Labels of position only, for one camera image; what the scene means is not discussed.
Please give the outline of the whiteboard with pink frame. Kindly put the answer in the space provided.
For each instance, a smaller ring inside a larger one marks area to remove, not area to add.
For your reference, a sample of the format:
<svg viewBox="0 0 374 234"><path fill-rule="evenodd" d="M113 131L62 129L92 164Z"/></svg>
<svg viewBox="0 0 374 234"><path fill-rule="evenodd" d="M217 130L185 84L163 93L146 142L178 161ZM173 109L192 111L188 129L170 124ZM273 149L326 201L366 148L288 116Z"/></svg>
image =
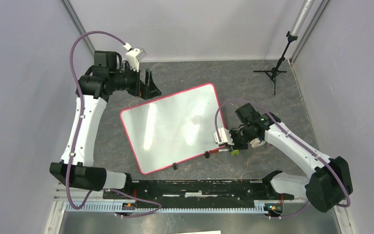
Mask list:
<svg viewBox="0 0 374 234"><path fill-rule="evenodd" d="M216 114L219 107L216 87L206 83L123 110L121 121L140 173L218 150L213 135L225 126Z"/></svg>

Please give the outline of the white whiteboard marker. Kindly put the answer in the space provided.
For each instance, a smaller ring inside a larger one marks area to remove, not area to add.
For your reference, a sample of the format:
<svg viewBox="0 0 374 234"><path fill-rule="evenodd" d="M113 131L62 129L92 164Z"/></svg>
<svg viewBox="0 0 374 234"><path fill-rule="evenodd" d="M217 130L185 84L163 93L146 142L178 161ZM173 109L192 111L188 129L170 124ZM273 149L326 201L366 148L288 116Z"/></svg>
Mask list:
<svg viewBox="0 0 374 234"><path fill-rule="evenodd" d="M220 152L229 152L230 149L228 147L225 147L225 146L221 146L217 149L213 149L213 150L209 150L208 152L213 155L213 154L217 154L217 153L220 153Z"/></svg>

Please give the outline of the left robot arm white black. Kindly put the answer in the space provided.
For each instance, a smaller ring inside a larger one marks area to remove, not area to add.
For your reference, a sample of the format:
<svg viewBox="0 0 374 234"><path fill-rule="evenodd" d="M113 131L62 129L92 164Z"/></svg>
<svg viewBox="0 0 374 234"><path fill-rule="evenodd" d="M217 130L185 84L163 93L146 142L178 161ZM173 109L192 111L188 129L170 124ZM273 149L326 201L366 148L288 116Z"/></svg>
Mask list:
<svg viewBox="0 0 374 234"><path fill-rule="evenodd" d="M94 143L113 92L126 91L144 100L162 94L149 69L145 80L140 79L139 63L145 55L142 48L130 49L125 59L114 51L95 51L93 65L78 80L76 112L66 149L60 161L51 163L49 168L63 185L91 191L113 188L124 199L133 194L130 174L93 166Z"/></svg>

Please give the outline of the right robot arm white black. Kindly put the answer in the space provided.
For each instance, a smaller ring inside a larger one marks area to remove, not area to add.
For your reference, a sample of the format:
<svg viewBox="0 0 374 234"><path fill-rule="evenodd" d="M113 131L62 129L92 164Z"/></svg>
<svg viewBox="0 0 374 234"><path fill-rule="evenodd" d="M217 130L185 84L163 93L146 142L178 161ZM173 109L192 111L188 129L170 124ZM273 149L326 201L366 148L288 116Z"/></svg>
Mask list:
<svg viewBox="0 0 374 234"><path fill-rule="evenodd" d="M304 176L282 171L269 174L262 185L262 194L266 198L274 199L279 194L303 197L323 213L334 206L350 207L353 185L349 164L344 158L333 158L315 149L294 134L277 116L271 112L262 115L250 103L239 107L235 114L241 125L223 130L225 144L234 150L270 144L305 173Z"/></svg>

